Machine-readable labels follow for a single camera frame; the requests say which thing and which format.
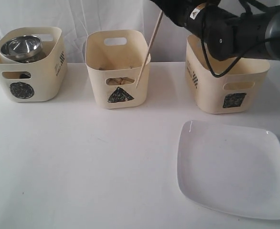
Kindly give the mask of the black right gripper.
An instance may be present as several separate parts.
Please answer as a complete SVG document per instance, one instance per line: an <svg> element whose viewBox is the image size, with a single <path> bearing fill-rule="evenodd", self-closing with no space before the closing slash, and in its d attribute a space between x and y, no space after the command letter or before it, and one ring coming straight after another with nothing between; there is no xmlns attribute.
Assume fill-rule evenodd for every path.
<svg viewBox="0 0 280 229"><path fill-rule="evenodd" d="M177 26L195 36L216 36L215 0L154 0Z"/></svg>

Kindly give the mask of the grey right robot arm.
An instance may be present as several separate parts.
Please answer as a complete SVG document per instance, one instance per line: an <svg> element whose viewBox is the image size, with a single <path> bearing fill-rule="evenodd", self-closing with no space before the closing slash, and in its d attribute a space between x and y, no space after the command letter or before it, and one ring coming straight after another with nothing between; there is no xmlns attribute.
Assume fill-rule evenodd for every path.
<svg viewBox="0 0 280 229"><path fill-rule="evenodd" d="M156 0L177 26L202 39L219 61L242 56L280 61L280 5L242 0L240 16L219 7L218 0Z"/></svg>

